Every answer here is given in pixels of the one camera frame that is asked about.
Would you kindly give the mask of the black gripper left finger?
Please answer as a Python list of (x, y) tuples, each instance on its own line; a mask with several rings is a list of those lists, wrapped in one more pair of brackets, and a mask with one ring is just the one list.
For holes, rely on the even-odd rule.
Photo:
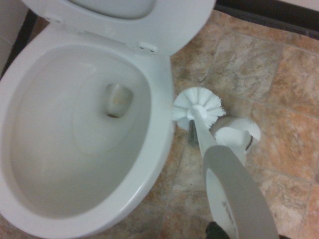
[(230, 239), (226, 231), (217, 222), (210, 222), (205, 233), (206, 239)]

